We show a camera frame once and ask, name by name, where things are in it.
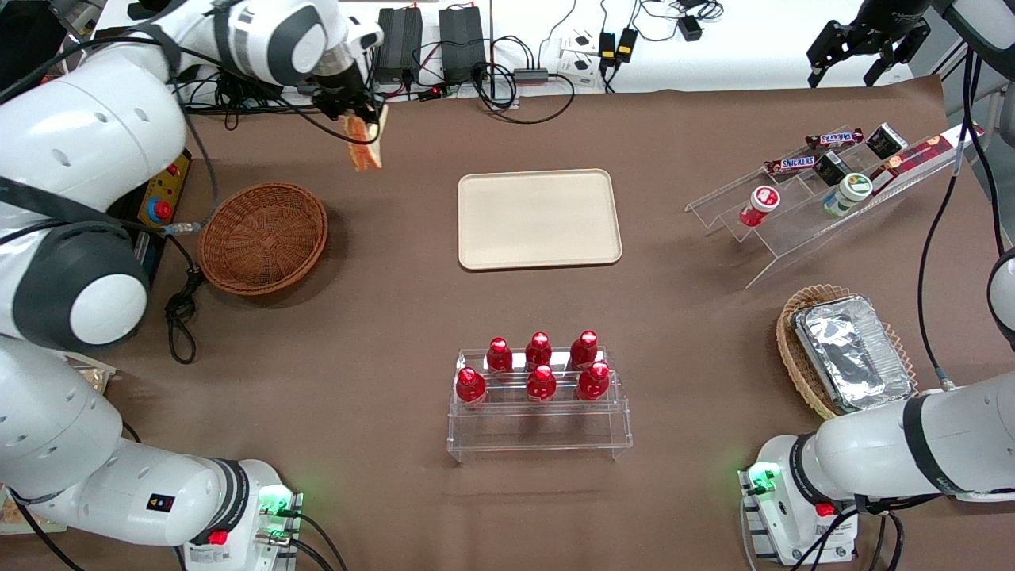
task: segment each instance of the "red bottle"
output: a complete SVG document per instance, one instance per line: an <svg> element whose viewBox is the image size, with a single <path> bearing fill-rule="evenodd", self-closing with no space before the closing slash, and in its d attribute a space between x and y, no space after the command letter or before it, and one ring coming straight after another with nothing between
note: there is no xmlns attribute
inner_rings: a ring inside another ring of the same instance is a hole
<svg viewBox="0 0 1015 571"><path fill-rule="evenodd" d="M458 372L455 394L463 403L484 403L486 401L486 379L472 367L463 367Z"/></svg>
<svg viewBox="0 0 1015 571"><path fill-rule="evenodd" d="M511 349L502 338L493 338L486 352L486 368L498 373L511 373Z"/></svg>
<svg viewBox="0 0 1015 571"><path fill-rule="evenodd" d="M553 401L553 394L557 391L557 379L553 376L553 370L549 365L540 365L529 375L529 380L525 383L525 388L529 394L529 401L532 403L546 403Z"/></svg>
<svg viewBox="0 0 1015 571"><path fill-rule="evenodd" d="M582 371L574 387L574 399L579 401L596 401L606 395L610 388L610 366L603 361L597 361L591 367Z"/></svg>
<svg viewBox="0 0 1015 571"><path fill-rule="evenodd" d="M567 362L567 369L571 371L584 371L596 360L596 352L599 351L599 338L595 332L584 332L577 342L571 344L571 358Z"/></svg>
<svg viewBox="0 0 1015 571"><path fill-rule="evenodd" d="M535 371L540 365L549 365L551 355L553 348L550 347L550 338L542 332L537 332L525 348L525 370Z"/></svg>

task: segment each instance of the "beige tray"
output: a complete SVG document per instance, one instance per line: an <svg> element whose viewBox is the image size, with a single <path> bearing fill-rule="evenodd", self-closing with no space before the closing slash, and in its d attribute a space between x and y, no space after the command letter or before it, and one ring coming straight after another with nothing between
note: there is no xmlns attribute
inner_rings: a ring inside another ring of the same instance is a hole
<svg viewBox="0 0 1015 571"><path fill-rule="evenodd" d="M458 183L458 259L468 269L609 264L621 253L606 170L467 174Z"/></svg>

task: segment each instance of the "clear acrylic display stand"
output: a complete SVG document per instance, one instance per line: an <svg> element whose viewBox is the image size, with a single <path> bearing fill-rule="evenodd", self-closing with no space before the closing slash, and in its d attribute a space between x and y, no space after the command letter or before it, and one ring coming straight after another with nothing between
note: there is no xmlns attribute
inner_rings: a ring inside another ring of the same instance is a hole
<svg viewBox="0 0 1015 571"><path fill-rule="evenodd" d="M852 130L852 127L843 125L831 132L841 133ZM927 140L927 138L917 141L917 144ZM854 172L870 174L885 161L866 143L828 150L834 150L835 154ZM826 152L825 149L812 150L808 147L801 147L784 154L780 159L808 153L821 155L824 152ZM807 257L838 234L839 231L853 227L860 221L873 217L874 214L887 213L894 209L900 200L891 200L891 205L887 207L881 205L951 163L951 157L948 157L941 161L923 164L912 171L911 179L907 179L901 184L889 183L876 197L869 198L854 206L850 213L842 217L835 217L824 211L824 199L832 192L832 189L821 180L821 176L813 168L808 168L795 175L772 175L764 168L758 168L754 172L691 202L684 208L684 211L693 211L701 223L709 229L718 227L722 223L737 241L744 241L752 234L761 240L772 259L747 283L746 289L750 288L762 276L770 275ZM775 211L765 216L760 224L748 227L740 221L740 210L747 205L751 191L761 185L771 186L779 190L780 204Z"/></svg>
<svg viewBox="0 0 1015 571"><path fill-rule="evenodd" d="M557 391L549 403L529 402L525 350L512 353L512 373L489 371L485 349L459 353L448 413L448 453L456 460L461 462L467 452L513 450L609 450L616 459L632 446L627 397L606 348L599 348L597 359L610 366L610 387L592 402L574 398L580 373L567 370L569 348L553 348L550 367ZM472 367L486 379L486 403L458 399L455 379L463 367Z"/></svg>

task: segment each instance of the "green indicator light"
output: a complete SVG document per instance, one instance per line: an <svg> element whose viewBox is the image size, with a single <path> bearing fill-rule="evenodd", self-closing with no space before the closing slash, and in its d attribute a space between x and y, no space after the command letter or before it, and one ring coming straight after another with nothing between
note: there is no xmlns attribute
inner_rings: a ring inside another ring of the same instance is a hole
<svg viewBox="0 0 1015 571"><path fill-rule="evenodd" d="M775 484L772 481L775 480L779 473L779 465L774 465L772 462L758 462L747 471L747 476L751 479L751 483L753 483L755 487L771 491L775 489Z"/></svg>
<svg viewBox="0 0 1015 571"><path fill-rule="evenodd" d="M291 501L292 492L289 492L285 486L276 484L261 489L258 505L262 511L275 514L278 510L288 508Z"/></svg>

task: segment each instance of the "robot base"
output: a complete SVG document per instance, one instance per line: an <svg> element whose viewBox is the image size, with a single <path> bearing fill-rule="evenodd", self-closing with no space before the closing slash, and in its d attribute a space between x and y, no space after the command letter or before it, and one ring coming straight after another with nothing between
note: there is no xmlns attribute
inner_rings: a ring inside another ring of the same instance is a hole
<svg viewBox="0 0 1015 571"><path fill-rule="evenodd" d="M797 437L789 435L772 438L761 447L757 462L740 473L754 552L761 559L777 559L787 566L796 565L835 519L834 514L819 516L797 489L790 472L790 451L796 441ZM747 492L757 486L768 492L748 496ZM851 517L828 537L821 563L852 561L856 538L857 518ZM804 563L813 563L817 554L815 549Z"/></svg>
<svg viewBox="0 0 1015 571"><path fill-rule="evenodd" d="M272 571L287 547L271 546L255 540L263 533L287 530L287 518L269 515L268 509L294 509L296 498L282 485L274 469L260 460L241 460L250 478L247 508L223 545L183 546L187 571Z"/></svg>

